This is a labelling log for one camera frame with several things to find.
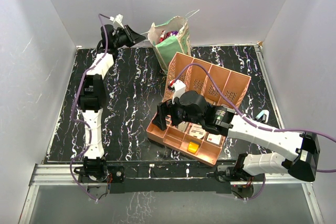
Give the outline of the black mounting base plate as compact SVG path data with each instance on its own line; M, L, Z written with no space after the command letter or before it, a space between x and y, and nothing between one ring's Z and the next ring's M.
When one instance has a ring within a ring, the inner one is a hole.
M108 176L98 181L79 175L80 182L104 184L110 194L132 192L215 192L251 197L258 190L253 183L262 176L247 177L233 172L232 162L217 162L210 167L198 161L107 162Z

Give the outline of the light blue white clip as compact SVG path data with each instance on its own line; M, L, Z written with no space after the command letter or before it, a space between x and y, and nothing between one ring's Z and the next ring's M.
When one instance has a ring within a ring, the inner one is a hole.
M255 121L266 124L269 119L269 111L262 110L260 111L257 116L255 117Z

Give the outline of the white oval label card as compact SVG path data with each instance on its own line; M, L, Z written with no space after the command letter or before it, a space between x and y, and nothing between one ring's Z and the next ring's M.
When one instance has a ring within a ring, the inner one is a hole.
M202 140L204 136L206 135L206 131L202 129L200 125L192 125L189 130L189 135L192 137L195 137L197 139Z

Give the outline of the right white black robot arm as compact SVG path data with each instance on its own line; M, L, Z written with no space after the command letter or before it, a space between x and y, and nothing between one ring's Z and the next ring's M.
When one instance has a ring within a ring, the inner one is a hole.
M196 91L187 91L180 97L159 103L152 123L165 131L167 116L173 126L182 122L194 123L208 133L237 138L271 150L268 154L239 155L233 170L240 180L265 173L287 173L305 182L316 179L320 149L315 133L268 128L236 114L233 109L208 103Z

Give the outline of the orange plastic desk organizer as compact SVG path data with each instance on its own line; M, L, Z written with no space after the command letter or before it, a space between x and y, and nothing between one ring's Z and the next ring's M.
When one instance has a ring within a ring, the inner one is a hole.
M176 53L169 64L162 102L147 127L148 138L206 165L222 151L235 106L250 76Z

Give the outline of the yellow block in organizer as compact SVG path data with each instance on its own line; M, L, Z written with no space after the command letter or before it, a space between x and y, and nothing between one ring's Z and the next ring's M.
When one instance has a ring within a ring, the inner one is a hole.
M199 143L195 143L195 142L190 141L189 144L188 144L188 147L187 147L187 151L192 153L192 154L195 154L197 152L197 150L199 149L199 146L200 146Z

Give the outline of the green white paper bag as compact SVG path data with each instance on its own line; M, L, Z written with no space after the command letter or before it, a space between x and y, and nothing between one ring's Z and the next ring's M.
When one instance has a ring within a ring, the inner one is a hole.
M174 16L167 22L161 25L152 23L150 29L142 35L149 41L162 71L167 74L169 64L177 52L185 55L191 55L191 43L188 19L198 13L199 10L193 10L186 14L186 16ZM162 31L178 31L176 36L166 38L159 43L159 37Z

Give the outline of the red snack packet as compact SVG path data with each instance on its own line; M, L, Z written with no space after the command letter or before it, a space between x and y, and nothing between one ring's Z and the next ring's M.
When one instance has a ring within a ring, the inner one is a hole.
M160 37L159 37L159 43L163 42L167 37L167 32L166 31L162 31Z

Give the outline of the white red card box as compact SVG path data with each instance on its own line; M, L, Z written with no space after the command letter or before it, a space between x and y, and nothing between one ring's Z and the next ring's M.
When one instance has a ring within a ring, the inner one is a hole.
M206 141L208 143L211 143L211 144L216 145L216 146L220 146L221 140L222 140L221 135L215 135L215 134L211 134L211 133L208 133L207 138L206 138Z

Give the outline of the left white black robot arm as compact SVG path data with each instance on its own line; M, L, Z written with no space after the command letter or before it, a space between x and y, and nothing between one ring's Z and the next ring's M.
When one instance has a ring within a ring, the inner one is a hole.
M118 49L132 47L145 40L128 25L114 28L113 25L101 26L101 40L97 44L94 62L85 71L80 81L77 106L83 116L85 125L85 153L83 168L75 173L93 177L96 181L104 181L108 177L108 168L102 145L101 118L107 102L104 78L113 67Z

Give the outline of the purple Fox's candy bag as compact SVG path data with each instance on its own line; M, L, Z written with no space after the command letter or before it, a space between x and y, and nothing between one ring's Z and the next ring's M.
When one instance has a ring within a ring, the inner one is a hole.
M179 32L178 31L169 31L165 34L165 38L171 37L171 36L176 36Z

